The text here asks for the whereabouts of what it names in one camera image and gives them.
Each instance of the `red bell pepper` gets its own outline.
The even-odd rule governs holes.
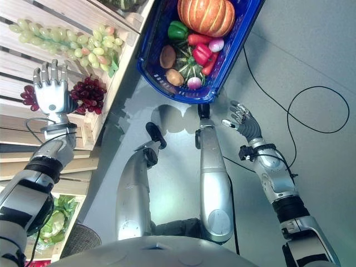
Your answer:
[[[212,40],[211,37],[201,35],[201,34],[192,33],[188,36],[188,44],[190,46],[196,46],[199,43],[207,44],[210,43],[211,40]]]
[[[217,60],[217,57],[219,55],[219,52],[215,52],[212,54],[211,58],[209,59],[208,63],[205,65],[204,68],[202,68],[201,73],[204,74],[205,76],[208,76],[210,72],[212,71],[212,68],[215,65],[215,62]]]
[[[196,63],[204,67],[209,58],[211,57],[212,51],[205,44],[199,43],[194,48],[192,54]]]

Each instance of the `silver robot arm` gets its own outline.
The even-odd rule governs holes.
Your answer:
[[[36,98],[41,110],[51,120],[44,128],[46,142],[33,154],[0,193],[0,266],[24,266],[23,252],[27,236],[36,233],[53,210],[51,190],[60,172],[73,159],[76,125],[69,123],[67,113],[76,108],[67,93],[67,66],[63,65],[58,81],[57,60],[34,71]]]
[[[277,213],[282,234],[288,240],[282,247],[287,266],[305,266],[314,261],[329,261],[340,266],[317,221],[305,208],[294,185],[294,175],[282,154],[263,140],[260,126],[247,108],[236,101],[231,104],[231,116],[237,124],[229,120],[223,120],[222,124],[248,141],[249,146],[242,146],[239,156],[241,160],[253,162],[266,197]]]

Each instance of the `black wire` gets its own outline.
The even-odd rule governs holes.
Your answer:
[[[231,185],[231,200],[233,202],[233,223],[234,223],[234,238],[235,238],[235,249],[236,254],[240,255],[240,248],[239,248],[239,241],[238,241],[238,231],[236,229],[236,215],[235,215],[235,201],[234,201],[234,189],[233,189],[233,182],[229,177],[230,185]]]
[[[53,122],[54,124],[56,124],[56,122],[55,122],[55,121],[52,121],[52,120],[50,120],[50,119],[48,119],[48,118],[28,118],[28,119],[25,121],[25,126],[26,126],[27,130],[38,140],[38,142],[40,142],[41,144],[43,144],[43,142],[41,141],[41,139],[39,139],[39,138],[37,137],[37,135],[36,135],[36,134],[31,130],[31,128],[29,127],[28,123],[29,123],[30,121],[51,121],[51,122]]]
[[[245,46],[243,47],[243,50],[244,50],[244,55],[245,55],[247,67],[248,67],[248,69],[249,69],[249,72],[250,72],[250,74],[251,74],[252,79],[255,81],[255,83],[256,83],[257,86],[261,89],[262,92],[264,92],[270,99],[272,99],[278,106],[280,106],[280,107],[287,113],[287,126],[288,126],[288,131],[289,131],[291,140],[292,140],[293,145],[294,145],[294,158],[293,158],[292,163],[291,163],[288,167],[291,167],[291,166],[294,164],[294,162],[295,162],[295,160],[296,160],[296,155],[297,155],[295,140],[294,140],[293,134],[292,134],[292,132],[291,132],[291,130],[290,130],[289,116],[291,116],[293,119],[295,119],[296,121],[298,121],[300,124],[302,124],[302,125],[305,126],[306,128],[311,129],[311,130],[313,130],[313,131],[315,131],[315,132],[318,132],[318,133],[321,133],[321,134],[323,134],[323,133],[324,133],[324,134],[334,134],[334,133],[340,131],[342,128],[345,127],[346,123],[349,121],[349,118],[350,118],[350,107],[349,107],[349,103],[346,101],[346,99],[345,99],[339,92],[337,92],[337,91],[335,91],[334,89],[331,89],[330,87],[327,87],[327,86],[321,86],[321,85],[320,85],[320,86],[311,86],[311,87],[305,88],[305,89],[301,90],[299,93],[297,93],[297,94],[293,97],[292,101],[290,102],[288,109],[286,109],[284,106],[282,106],[276,99],[274,99],[272,96],[270,96],[270,95],[260,86],[260,84],[259,84],[258,81],[256,80],[254,74],[252,73],[252,70],[251,70],[251,67],[250,67],[250,63],[249,63],[248,58],[247,58]],[[291,106],[292,106],[294,100],[295,100],[301,93],[303,93],[303,92],[305,92],[305,91],[307,91],[307,90],[310,90],[310,89],[314,89],[314,88],[324,88],[324,89],[327,89],[327,90],[329,90],[329,91],[332,91],[332,92],[336,93],[336,94],[345,102],[345,104],[346,104],[346,106],[347,106],[348,114],[347,114],[347,118],[346,118],[345,122],[341,125],[340,128],[338,128],[338,129],[336,129],[336,130],[334,130],[334,131],[320,131],[320,130],[317,130],[317,129],[315,129],[315,128],[313,128],[313,127],[310,127],[309,125],[307,125],[307,124],[301,122],[300,120],[298,120],[296,117],[294,117],[294,116],[290,113],[290,108],[291,108]]]

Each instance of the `blue basket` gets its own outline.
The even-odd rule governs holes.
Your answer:
[[[224,49],[220,52],[214,69],[206,77],[204,86],[195,91],[189,90],[187,86],[173,86],[168,83],[166,70],[160,66],[161,50],[169,44],[169,24],[173,20],[179,20],[177,2],[161,1],[155,19],[151,22],[152,26],[146,32],[137,67],[150,85],[170,99],[189,104],[213,102],[243,47],[264,0],[231,1],[235,7],[235,24],[224,37]]]

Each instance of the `green squash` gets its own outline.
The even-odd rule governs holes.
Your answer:
[[[201,79],[202,85],[205,83],[205,75],[201,73],[202,67],[197,64],[192,56],[192,48],[185,42],[174,43],[173,47],[176,51],[176,62],[173,66],[184,78],[184,84],[191,77]]]

